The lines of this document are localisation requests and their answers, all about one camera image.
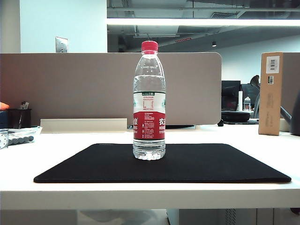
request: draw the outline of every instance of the red bottle cap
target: red bottle cap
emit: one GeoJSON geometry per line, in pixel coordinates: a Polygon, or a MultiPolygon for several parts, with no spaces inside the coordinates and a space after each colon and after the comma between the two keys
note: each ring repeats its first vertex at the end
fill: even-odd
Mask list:
{"type": "Polygon", "coordinates": [[[142,42],[142,52],[145,54],[154,54],[158,51],[158,43],[155,41],[142,42]]]}

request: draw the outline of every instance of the ceiling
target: ceiling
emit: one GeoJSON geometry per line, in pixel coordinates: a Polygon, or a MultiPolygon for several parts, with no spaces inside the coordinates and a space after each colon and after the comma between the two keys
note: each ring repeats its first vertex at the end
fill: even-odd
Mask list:
{"type": "MultiPolygon", "coordinates": [[[[107,0],[107,18],[300,19],[300,0],[107,0]]],[[[107,31],[109,52],[137,52],[148,39],[160,52],[204,52],[212,41],[222,48],[300,35],[298,27],[259,26],[108,25],[107,31]]]]}

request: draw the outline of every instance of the bottle label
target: bottle label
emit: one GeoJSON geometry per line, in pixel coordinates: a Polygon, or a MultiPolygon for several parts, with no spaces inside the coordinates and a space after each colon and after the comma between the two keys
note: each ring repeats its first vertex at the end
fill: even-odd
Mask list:
{"type": "Polygon", "coordinates": [[[165,138],[165,93],[142,91],[133,94],[134,139],[165,138]]]}

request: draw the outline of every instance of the air vent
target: air vent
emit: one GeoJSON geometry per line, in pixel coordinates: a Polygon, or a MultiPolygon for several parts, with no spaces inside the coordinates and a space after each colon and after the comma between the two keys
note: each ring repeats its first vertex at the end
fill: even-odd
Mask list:
{"type": "Polygon", "coordinates": [[[226,209],[225,211],[225,225],[235,225],[235,209],[226,209]]]}
{"type": "Polygon", "coordinates": [[[211,17],[213,19],[224,19],[230,16],[236,16],[236,15],[232,13],[213,13],[211,17]]]}

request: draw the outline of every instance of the floor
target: floor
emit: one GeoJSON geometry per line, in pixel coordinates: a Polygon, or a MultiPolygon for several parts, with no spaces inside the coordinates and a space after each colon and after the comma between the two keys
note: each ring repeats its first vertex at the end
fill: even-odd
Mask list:
{"type": "Polygon", "coordinates": [[[169,225],[166,210],[85,210],[78,225],[169,225]]]}

